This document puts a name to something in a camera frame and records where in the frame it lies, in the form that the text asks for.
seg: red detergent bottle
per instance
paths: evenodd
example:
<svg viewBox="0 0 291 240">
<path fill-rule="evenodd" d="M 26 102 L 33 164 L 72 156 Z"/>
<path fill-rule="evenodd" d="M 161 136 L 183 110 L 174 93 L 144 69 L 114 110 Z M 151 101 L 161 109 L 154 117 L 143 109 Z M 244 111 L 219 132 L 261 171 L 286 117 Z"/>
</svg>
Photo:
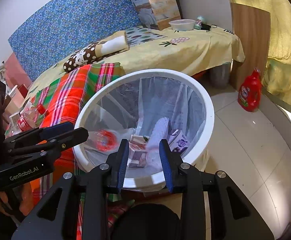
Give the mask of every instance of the red detergent bottle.
<svg viewBox="0 0 291 240">
<path fill-rule="evenodd" d="M 261 96 L 260 71 L 254 69 L 252 75 L 247 76 L 239 89 L 238 103 L 248 112 L 254 112 L 259 107 Z"/>
</svg>

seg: bolt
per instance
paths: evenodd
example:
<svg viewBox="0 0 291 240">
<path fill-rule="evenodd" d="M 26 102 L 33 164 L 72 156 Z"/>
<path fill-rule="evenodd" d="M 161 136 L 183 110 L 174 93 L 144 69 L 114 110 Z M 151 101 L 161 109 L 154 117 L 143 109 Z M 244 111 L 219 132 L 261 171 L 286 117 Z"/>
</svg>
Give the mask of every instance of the bolt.
<svg viewBox="0 0 291 240">
<path fill-rule="evenodd" d="M 109 168 L 109 164 L 107 163 L 102 163 L 100 166 L 99 166 L 100 170 L 107 170 Z"/>
<path fill-rule="evenodd" d="M 64 179 L 69 179 L 72 177 L 72 173 L 71 172 L 66 172 L 65 174 L 63 174 L 63 178 Z"/>
<path fill-rule="evenodd" d="M 218 171 L 217 173 L 219 178 L 225 178 L 226 177 L 226 173 L 224 171 Z"/>
<path fill-rule="evenodd" d="M 181 163 L 180 167 L 184 170 L 187 170 L 188 168 L 190 168 L 190 164 L 189 163 Z"/>
</svg>

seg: blue floral headboard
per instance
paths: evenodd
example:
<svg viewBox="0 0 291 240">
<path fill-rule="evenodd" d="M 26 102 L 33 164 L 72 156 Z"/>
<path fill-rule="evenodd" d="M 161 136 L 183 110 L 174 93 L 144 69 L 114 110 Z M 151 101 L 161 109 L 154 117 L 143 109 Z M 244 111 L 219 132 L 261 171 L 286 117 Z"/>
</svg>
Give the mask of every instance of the blue floral headboard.
<svg viewBox="0 0 291 240">
<path fill-rule="evenodd" d="M 8 41 L 34 81 L 70 53 L 115 31 L 138 25 L 130 0 L 51 0 Z"/>
</svg>

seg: pink panel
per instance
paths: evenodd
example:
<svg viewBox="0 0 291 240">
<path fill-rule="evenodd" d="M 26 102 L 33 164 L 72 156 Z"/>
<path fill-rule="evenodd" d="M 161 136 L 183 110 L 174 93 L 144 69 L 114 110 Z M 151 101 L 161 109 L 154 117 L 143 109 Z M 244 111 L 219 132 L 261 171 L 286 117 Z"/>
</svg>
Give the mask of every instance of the pink panel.
<svg viewBox="0 0 291 240">
<path fill-rule="evenodd" d="M 16 55 L 12 53 L 7 61 L 4 63 L 6 68 L 6 80 L 10 88 L 13 88 L 15 85 L 24 84 L 26 87 L 30 86 L 32 83 L 29 76 L 23 70 L 20 65 Z"/>
</svg>

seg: white trash can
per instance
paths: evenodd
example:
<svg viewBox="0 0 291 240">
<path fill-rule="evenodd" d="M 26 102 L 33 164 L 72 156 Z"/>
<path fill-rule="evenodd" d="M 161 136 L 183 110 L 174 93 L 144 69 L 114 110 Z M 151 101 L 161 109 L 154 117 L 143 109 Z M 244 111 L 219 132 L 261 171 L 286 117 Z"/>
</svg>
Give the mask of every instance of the white trash can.
<svg viewBox="0 0 291 240">
<path fill-rule="evenodd" d="M 167 117 L 171 129 L 182 130 L 189 147 L 181 154 L 195 165 L 202 157 L 214 125 L 214 109 L 207 91 L 192 77 L 167 69 L 150 69 L 125 75 L 98 91 L 84 106 L 75 128 L 89 132 L 108 129 L 118 145 L 131 134 L 150 136 L 156 122 Z M 93 150 L 91 141 L 74 147 L 79 167 L 89 172 L 104 163 L 111 152 Z M 163 171 L 151 165 L 127 168 L 124 189 L 151 192 L 165 186 Z"/>
</svg>

